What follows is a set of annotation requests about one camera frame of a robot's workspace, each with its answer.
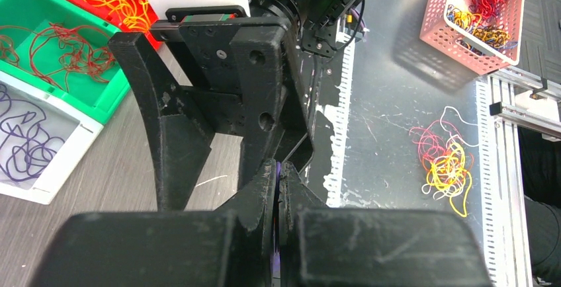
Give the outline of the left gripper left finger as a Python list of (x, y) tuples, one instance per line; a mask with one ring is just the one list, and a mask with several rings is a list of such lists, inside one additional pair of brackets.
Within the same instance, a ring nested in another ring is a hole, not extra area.
[(31, 286), (270, 286), (278, 163), (213, 211), (70, 217)]

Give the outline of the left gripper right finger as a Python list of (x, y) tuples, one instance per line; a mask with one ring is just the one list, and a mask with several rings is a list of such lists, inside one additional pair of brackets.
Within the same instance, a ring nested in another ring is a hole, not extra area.
[(491, 286), (470, 228), (448, 212), (330, 208), (278, 166), (281, 286)]

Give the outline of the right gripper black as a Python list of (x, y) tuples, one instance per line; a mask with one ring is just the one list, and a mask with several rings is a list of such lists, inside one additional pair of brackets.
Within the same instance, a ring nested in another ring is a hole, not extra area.
[(191, 97), (143, 33), (117, 32), (108, 41), (142, 115), (158, 210), (185, 209), (215, 132), (243, 137), (239, 188), (268, 159), (292, 163), (301, 173), (314, 146), (295, 48), (296, 13), (258, 5), (250, 16), (239, 6), (176, 8), (166, 15), (150, 32), (185, 71)]

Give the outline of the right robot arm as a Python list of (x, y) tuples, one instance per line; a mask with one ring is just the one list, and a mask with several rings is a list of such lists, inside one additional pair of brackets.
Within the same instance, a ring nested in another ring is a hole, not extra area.
[(314, 155), (298, 50), (334, 58), (335, 23), (365, 0), (165, 0), (148, 33), (108, 41), (138, 103), (157, 208), (182, 210), (216, 134), (241, 137), (238, 185)]

